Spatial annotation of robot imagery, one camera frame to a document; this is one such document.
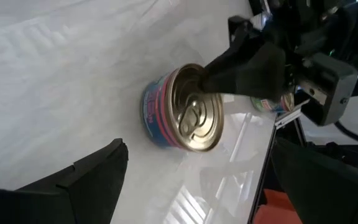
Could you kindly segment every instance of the metal lid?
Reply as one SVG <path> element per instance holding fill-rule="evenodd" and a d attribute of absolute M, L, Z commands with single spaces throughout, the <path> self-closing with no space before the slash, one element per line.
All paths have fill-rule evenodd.
<path fill-rule="evenodd" d="M 208 151 L 220 140 L 223 131 L 223 104 L 219 93 L 205 94 L 199 83 L 206 72 L 188 64 L 172 77 L 172 97 L 168 110 L 178 140 L 193 151 Z"/>

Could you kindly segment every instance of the pull tab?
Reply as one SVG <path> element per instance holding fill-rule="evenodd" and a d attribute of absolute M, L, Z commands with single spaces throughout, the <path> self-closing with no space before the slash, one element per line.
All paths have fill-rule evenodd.
<path fill-rule="evenodd" d="M 197 101 L 191 102 L 185 109 L 179 122 L 180 134 L 183 137 L 192 138 L 194 132 L 200 125 L 201 110 Z"/>

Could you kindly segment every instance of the cat food can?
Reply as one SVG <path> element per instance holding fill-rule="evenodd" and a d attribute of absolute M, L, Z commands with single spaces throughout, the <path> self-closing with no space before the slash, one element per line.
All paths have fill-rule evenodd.
<path fill-rule="evenodd" d="M 223 131 L 220 94 L 203 93 L 205 69 L 187 64 L 150 83 L 142 96 L 141 115 L 150 139 L 161 147 L 205 152 Z"/>
<path fill-rule="evenodd" d="M 251 97 L 250 99 L 255 109 L 261 112 L 271 111 L 285 113 L 292 111 L 295 107 L 293 93 L 283 95 L 279 102 L 254 97 Z"/>

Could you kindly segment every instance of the white table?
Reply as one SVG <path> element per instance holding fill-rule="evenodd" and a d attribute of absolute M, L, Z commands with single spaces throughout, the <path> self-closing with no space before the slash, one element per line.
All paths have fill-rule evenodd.
<path fill-rule="evenodd" d="M 140 122 L 148 82 L 228 48 L 245 0 L 0 0 L 0 188 L 17 189 L 123 138 L 126 179 L 112 223 L 244 223 L 274 114 L 224 96 L 221 142 L 155 147 Z"/>

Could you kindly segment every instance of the second can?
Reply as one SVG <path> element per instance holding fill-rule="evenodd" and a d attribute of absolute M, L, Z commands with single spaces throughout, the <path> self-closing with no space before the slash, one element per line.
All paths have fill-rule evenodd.
<path fill-rule="evenodd" d="M 141 114 L 154 143 L 198 152 L 217 145 L 223 104 L 220 94 L 205 94 L 198 88 L 205 75 L 202 66 L 187 64 L 147 86 Z"/>

